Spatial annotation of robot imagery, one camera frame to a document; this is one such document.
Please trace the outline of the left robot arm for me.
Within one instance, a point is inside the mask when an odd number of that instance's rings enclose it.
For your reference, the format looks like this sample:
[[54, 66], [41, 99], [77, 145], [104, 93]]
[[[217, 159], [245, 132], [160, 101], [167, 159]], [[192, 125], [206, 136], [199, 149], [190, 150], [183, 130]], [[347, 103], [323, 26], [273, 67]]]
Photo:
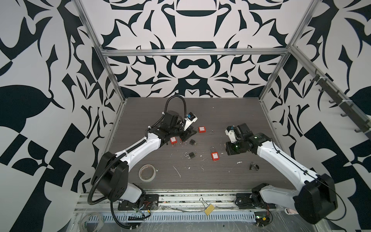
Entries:
[[88, 204], [95, 205], [104, 200], [123, 200], [140, 206], [145, 191], [128, 182], [129, 172], [151, 152], [171, 142], [173, 137], [185, 141], [195, 135], [197, 132], [192, 124], [197, 119], [191, 112], [184, 118], [174, 111], [163, 113], [159, 122], [147, 129], [144, 138], [122, 151], [106, 152], [102, 155], [91, 179]]

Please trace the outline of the red padlock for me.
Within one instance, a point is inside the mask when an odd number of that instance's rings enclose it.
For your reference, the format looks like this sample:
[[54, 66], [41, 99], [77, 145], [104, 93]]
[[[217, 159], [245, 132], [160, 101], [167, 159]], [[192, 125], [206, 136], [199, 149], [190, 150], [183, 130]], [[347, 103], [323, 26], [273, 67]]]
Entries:
[[171, 142], [172, 145], [176, 145], [176, 144], [177, 144], [177, 139], [176, 139], [176, 137], [171, 137], [171, 138], [170, 138], [170, 142]]
[[219, 154], [215, 147], [210, 147], [210, 154], [213, 161], [217, 161], [220, 159]]
[[204, 133], [205, 135], [213, 135], [214, 130], [207, 130], [205, 126], [198, 127], [199, 133]]

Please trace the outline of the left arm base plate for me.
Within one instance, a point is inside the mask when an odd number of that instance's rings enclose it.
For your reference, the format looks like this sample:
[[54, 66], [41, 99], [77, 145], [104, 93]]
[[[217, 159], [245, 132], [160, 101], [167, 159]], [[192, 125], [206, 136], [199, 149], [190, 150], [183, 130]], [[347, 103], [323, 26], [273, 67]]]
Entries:
[[118, 205], [119, 211], [129, 211], [134, 209], [140, 210], [151, 210], [158, 206], [159, 195], [158, 194], [144, 194], [135, 203], [124, 200]]

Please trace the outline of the red padlock front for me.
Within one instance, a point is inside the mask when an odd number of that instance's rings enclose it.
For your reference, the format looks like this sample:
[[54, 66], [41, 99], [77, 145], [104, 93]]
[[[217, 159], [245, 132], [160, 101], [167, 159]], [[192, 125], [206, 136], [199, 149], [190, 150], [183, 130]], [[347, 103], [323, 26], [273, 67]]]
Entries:
[[210, 154], [213, 161], [217, 161], [220, 159], [219, 154], [215, 147], [210, 147]]

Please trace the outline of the black coat hook rail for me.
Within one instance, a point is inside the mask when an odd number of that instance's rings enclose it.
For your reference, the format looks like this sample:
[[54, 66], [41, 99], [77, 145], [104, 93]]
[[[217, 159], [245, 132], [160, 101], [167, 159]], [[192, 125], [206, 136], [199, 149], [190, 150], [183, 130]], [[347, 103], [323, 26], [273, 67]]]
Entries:
[[348, 117], [357, 126], [356, 133], [363, 133], [371, 139], [371, 119], [351, 100], [346, 94], [337, 87], [334, 82], [327, 76], [322, 76], [317, 69], [311, 71], [313, 75], [311, 82], [316, 82], [320, 86], [320, 92], [325, 92], [329, 95], [330, 104], [341, 108], [343, 113], [341, 116]]

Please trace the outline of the red padlock far left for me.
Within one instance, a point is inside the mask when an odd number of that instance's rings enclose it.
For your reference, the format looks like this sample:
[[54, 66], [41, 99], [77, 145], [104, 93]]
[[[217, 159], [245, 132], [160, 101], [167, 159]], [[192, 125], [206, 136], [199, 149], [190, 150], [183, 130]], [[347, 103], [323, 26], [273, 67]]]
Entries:
[[172, 145], [176, 145], [176, 144], [177, 144], [177, 139], [176, 139], [176, 137], [171, 137], [171, 138], [170, 138], [170, 142], [171, 142]]

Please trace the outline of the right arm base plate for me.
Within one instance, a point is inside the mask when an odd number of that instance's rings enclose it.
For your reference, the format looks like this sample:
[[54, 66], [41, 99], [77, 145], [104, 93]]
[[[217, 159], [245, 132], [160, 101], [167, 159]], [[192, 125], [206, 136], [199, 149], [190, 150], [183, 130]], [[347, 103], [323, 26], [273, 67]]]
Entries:
[[276, 209], [275, 204], [264, 202], [256, 193], [237, 193], [234, 203], [239, 209]]

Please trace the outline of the pink white small object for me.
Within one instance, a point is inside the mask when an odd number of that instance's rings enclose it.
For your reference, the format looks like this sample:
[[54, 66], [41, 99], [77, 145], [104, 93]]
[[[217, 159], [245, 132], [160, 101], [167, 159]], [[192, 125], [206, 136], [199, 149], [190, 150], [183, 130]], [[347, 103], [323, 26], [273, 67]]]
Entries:
[[297, 215], [298, 212], [296, 210], [293, 210], [291, 208], [285, 208], [284, 209], [284, 212], [287, 214], [287, 215]]

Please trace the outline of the red padlock far back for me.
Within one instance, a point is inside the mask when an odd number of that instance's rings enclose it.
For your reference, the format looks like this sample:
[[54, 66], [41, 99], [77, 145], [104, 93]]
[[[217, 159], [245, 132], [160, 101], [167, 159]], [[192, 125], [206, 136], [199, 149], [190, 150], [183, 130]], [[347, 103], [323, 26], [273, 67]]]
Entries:
[[204, 133], [205, 135], [213, 135], [214, 130], [207, 130], [205, 126], [198, 127], [199, 133]]

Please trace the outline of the small black padlock front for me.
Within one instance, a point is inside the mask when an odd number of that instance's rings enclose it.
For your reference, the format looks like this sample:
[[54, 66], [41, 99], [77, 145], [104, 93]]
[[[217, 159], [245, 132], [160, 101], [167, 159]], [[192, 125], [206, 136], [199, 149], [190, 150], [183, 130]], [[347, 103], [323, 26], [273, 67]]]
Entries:
[[190, 152], [190, 153], [184, 153], [184, 156], [188, 159], [193, 159], [194, 157], [196, 157], [196, 153], [194, 152]]

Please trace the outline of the small electronics board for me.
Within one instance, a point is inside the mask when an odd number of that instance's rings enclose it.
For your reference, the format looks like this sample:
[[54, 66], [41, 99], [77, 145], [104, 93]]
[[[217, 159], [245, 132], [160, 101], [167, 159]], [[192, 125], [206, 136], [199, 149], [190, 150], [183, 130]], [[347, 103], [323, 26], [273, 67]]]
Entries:
[[270, 225], [273, 221], [272, 213], [266, 212], [255, 212], [255, 225], [259, 228], [265, 228]]

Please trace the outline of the black key bunch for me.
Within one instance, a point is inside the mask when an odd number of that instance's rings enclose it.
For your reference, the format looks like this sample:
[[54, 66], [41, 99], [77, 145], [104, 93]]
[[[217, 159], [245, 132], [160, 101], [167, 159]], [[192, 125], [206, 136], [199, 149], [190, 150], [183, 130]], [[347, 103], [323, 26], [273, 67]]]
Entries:
[[259, 169], [260, 169], [260, 167], [257, 164], [255, 164], [254, 162], [250, 163], [249, 170], [258, 171]]

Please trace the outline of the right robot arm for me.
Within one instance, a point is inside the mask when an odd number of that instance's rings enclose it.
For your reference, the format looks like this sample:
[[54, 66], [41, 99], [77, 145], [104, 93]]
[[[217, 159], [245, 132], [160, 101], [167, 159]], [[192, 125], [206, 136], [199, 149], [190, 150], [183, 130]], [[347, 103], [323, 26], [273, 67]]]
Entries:
[[226, 143], [228, 155], [246, 152], [258, 155], [294, 186], [294, 189], [285, 189], [267, 183], [260, 184], [252, 188], [250, 200], [236, 198], [239, 208], [280, 205], [294, 210], [310, 224], [317, 224], [338, 208], [334, 180], [329, 175], [319, 175], [306, 168], [281, 150], [265, 134], [254, 134], [245, 123], [228, 126], [225, 134], [229, 138]]

